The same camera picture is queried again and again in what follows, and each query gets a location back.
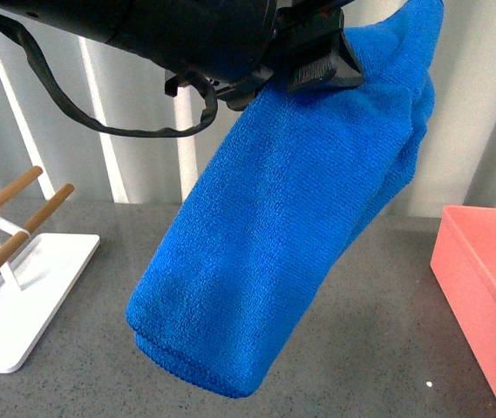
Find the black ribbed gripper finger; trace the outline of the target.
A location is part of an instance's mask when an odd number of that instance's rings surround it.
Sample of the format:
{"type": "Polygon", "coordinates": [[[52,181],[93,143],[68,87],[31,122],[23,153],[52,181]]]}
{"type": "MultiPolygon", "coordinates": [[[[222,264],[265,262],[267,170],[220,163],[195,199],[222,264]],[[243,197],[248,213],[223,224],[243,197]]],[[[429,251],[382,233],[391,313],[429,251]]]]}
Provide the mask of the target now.
{"type": "Polygon", "coordinates": [[[346,90],[364,82],[364,69],[343,31],[303,46],[287,64],[288,91],[346,90]]]}

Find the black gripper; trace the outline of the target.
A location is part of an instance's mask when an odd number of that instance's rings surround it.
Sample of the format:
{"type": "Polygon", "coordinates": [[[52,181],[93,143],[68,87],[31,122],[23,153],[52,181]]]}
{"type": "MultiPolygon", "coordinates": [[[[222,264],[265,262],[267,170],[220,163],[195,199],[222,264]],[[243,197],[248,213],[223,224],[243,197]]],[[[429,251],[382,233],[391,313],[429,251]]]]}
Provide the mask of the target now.
{"type": "Polygon", "coordinates": [[[166,94],[194,72],[243,110],[288,58],[344,32],[343,1],[0,1],[0,10],[131,52],[171,71],[166,94]]]}

